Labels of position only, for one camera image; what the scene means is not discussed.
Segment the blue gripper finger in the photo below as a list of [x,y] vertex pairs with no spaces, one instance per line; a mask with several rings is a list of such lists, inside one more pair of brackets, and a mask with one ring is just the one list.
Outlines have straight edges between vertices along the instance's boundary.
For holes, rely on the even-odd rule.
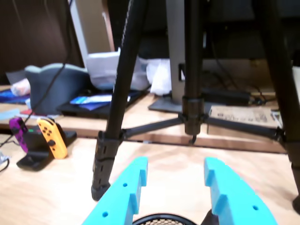
[[84,225],[131,225],[147,185],[148,158],[137,157],[121,173],[84,220]]
[[277,224],[263,200],[223,161],[205,158],[204,182],[210,188],[211,213],[220,225]]

